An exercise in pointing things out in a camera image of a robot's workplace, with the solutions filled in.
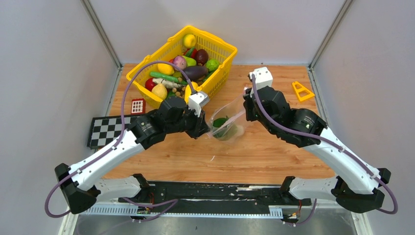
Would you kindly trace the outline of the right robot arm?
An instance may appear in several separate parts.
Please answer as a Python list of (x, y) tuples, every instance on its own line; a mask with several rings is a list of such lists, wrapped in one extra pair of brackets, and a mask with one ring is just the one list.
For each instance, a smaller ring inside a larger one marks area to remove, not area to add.
[(288, 144), (317, 156), (335, 173), (330, 178), (303, 179), (287, 176), (279, 197), (285, 204), (300, 199), (337, 202), (355, 213), (382, 210), (391, 172), (358, 158), (334, 135), (327, 123), (309, 109), (291, 108), (284, 95), (271, 87), (243, 93), (247, 121), (257, 121)]

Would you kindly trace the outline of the clear zip top bag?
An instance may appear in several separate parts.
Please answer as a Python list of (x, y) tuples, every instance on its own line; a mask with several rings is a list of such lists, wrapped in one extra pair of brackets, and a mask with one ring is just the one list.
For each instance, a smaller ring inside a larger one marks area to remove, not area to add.
[(251, 125), (250, 122), (246, 121), (246, 114), (245, 114), (245, 108), (243, 106), (243, 103), (244, 103), (243, 95), (239, 95), (232, 102), (226, 104), (225, 106), (221, 108), (218, 108), (213, 113), (213, 115), (210, 117), (208, 121), (208, 125), (210, 128), (210, 131), (208, 132), (208, 136), (210, 138), (216, 139), (212, 135), (212, 123), (215, 119), (229, 117), (230, 119), (226, 121), (225, 124), (234, 122), (234, 124), (236, 124), (238, 127), (238, 133), (231, 140), (222, 141), (222, 142), (230, 144), (230, 143), (234, 143), (238, 141), (245, 134), (246, 129)]

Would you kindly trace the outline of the green white bok choy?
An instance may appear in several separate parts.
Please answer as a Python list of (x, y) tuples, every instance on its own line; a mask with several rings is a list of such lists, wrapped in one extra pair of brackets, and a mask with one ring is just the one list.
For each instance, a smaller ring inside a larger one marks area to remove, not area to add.
[(229, 119), (229, 117), (220, 117), (213, 121), (212, 135), (214, 138), (219, 141), (229, 141), (236, 136), (238, 133), (237, 125), (234, 122), (225, 124)]

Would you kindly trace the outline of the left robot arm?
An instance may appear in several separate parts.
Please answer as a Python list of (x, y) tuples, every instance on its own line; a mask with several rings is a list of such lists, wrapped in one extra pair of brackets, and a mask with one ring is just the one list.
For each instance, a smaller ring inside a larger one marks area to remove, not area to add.
[(57, 188), (61, 189), (69, 211), (79, 214), (99, 201), (120, 197), (145, 202), (150, 189), (142, 176), (135, 174), (115, 180), (105, 180), (102, 176), (131, 156), (164, 141), (168, 134), (185, 132), (197, 139), (207, 133), (209, 126), (202, 108), (208, 101), (203, 92), (192, 94), (188, 102), (172, 96), (159, 108), (139, 115), (128, 127), (122, 126), (118, 137), (90, 157), (76, 164), (56, 166)]

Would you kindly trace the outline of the yellow plastic basket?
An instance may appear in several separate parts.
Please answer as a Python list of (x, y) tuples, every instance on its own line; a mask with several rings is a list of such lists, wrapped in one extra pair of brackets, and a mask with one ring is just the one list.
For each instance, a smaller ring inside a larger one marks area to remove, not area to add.
[(237, 55), (237, 48), (221, 38), (200, 30), (191, 25), (187, 25), (178, 31), (174, 36), (170, 37), (167, 42), (161, 46), (157, 51), (151, 55), (147, 55), (137, 66), (135, 66), (126, 76), (126, 78), (133, 81), (146, 103), (151, 107), (159, 108), (162, 100), (152, 94), (145, 88), (145, 82), (150, 78), (150, 72), (157, 71), (156, 65), (150, 65), (142, 72), (134, 77), (137, 72), (145, 65), (154, 61), (167, 61), (174, 56), (181, 55), (184, 52), (183, 37), (186, 34), (193, 34), (196, 37), (197, 49), (204, 49), (207, 51), (210, 58), (216, 59), (220, 62), (219, 68), (199, 87), (196, 91), (203, 91), (209, 98), (213, 98), (219, 90), (224, 86), (228, 79), (231, 65), (234, 57)]

